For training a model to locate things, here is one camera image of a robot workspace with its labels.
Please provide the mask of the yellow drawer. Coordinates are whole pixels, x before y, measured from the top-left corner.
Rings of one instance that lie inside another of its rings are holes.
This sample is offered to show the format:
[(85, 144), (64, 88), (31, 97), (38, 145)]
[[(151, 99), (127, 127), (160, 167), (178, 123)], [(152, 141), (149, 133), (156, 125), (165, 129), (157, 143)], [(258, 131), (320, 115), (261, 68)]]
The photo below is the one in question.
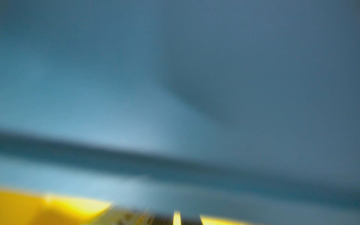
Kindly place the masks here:
[(242, 225), (218, 217), (162, 216), (92, 199), (1, 189), (2, 225)]

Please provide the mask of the teal drawer cabinet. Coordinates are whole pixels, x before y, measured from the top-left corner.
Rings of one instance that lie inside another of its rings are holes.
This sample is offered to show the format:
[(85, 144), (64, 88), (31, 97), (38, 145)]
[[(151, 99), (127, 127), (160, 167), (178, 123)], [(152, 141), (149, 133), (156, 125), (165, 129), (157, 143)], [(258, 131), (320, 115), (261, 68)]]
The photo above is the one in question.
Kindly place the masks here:
[(359, 224), (359, 1), (1, 1), (1, 186)]

